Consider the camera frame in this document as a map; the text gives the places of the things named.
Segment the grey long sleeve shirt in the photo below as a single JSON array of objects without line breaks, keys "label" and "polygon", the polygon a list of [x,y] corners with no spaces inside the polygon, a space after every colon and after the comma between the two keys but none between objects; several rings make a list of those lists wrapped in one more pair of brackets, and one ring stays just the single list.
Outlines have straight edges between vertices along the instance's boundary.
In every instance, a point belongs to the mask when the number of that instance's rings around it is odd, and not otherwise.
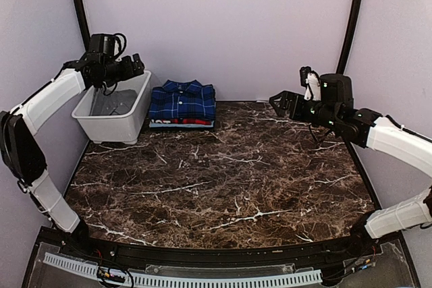
[{"label": "grey long sleeve shirt", "polygon": [[128,113],[137,98],[134,90],[115,91],[110,95],[104,95],[100,90],[93,96],[90,107],[90,116],[115,116]]}]

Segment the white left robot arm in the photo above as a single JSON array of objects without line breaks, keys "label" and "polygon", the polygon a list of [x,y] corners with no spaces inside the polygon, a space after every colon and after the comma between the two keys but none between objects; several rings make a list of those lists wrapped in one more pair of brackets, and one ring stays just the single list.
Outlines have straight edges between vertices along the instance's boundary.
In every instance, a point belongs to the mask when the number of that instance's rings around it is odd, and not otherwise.
[{"label": "white left robot arm", "polygon": [[139,54],[124,55],[122,33],[93,34],[78,60],[63,64],[60,72],[24,102],[1,112],[1,158],[40,211],[65,234],[81,258],[95,253],[88,225],[65,201],[49,176],[46,158],[35,140],[39,129],[62,106],[89,88],[108,89],[144,73]]}]

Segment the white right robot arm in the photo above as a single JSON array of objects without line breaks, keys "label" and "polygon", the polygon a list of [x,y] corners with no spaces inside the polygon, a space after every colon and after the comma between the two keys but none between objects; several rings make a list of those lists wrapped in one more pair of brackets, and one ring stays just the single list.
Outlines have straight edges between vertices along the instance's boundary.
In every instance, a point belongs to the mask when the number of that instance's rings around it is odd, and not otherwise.
[{"label": "white right robot arm", "polygon": [[[320,76],[303,67],[300,83],[304,94],[284,90],[269,99],[278,116],[325,127],[346,142],[386,153],[431,175],[431,139],[405,128],[389,115],[355,109],[348,76]],[[376,239],[424,224],[431,224],[430,188],[388,208],[362,215],[352,226],[344,250],[349,256],[358,257]]]}]

